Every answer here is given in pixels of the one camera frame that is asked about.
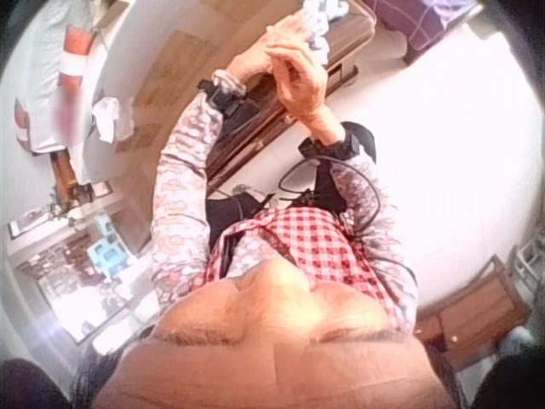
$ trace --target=white floor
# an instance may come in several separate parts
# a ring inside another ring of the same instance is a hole
[[[542,110],[499,32],[481,40],[461,26],[409,67],[404,50],[403,36],[379,27],[358,55],[357,83],[327,102],[375,135],[425,306],[465,285],[493,254],[506,261],[530,232],[542,196]],[[296,124],[223,191],[239,183],[275,191],[306,136]],[[292,181],[310,187],[313,169]]]

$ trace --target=forehead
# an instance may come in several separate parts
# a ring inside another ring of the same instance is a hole
[[[420,362],[424,365],[414,365],[419,356],[422,358],[404,343],[332,343],[304,348],[290,344],[176,347],[142,343],[123,358],[98,401],[131,395],[177,405],[197,398],[212,402],[215,396],[225,402],[244,397],[248,404],[254,401],[257,405],[263,396],[270,395],[271,399],[276,396],[273,400],[277,402],[283,396],[287,404],[293,399],[343,395],[408,377],[429,377],[425,354]]]

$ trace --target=red checkered apron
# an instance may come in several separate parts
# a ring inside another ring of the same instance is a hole
[[[193,289],[220,279],[226,238],[253,229],[308,276],[344,283],[374,298],[386,311],[393,327],[399,326],[393,300],[367,263],[361,245],[348,238],[345,228],[328,211],[315,207],[268,209],[253,219],[232,225],[220,236],[208,268],[197,277]]]

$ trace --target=clasped hands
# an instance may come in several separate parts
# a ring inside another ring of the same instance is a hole
[[[324,104],[328,74],[308,47],[312,31],[304,11],[267,28],[249,49],[236,56],[227,71],[241,83],[253,75],[270,73],[278,99],[325,145],[344,140],[345,131]]]

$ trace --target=patterned sleeve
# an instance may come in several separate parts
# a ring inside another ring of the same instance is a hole
[[[398,209],[392,204],[390,192],[383,186],[378,169],[365,153],[349,159],[348,164],[362,172],[379,193],[381,208],[375,220],[377,201],[364,178],[341,164],[332,164],[331,175],[341,196],[353,213],[353,231],[363,247],[365,258],[374,269],[396,306],[396,322],[402,332],[413,332],[416,321],[418,288],[410,268],[398,221]]]
[[[246,92],[227,72],[216,71],[213,79],[223,89],[239,95]],[[161,152],[153,198],[152,281],[162,309],[186,294],[208,263],[204,167],[222,124],[222,114],[200,92],[181,114]]]

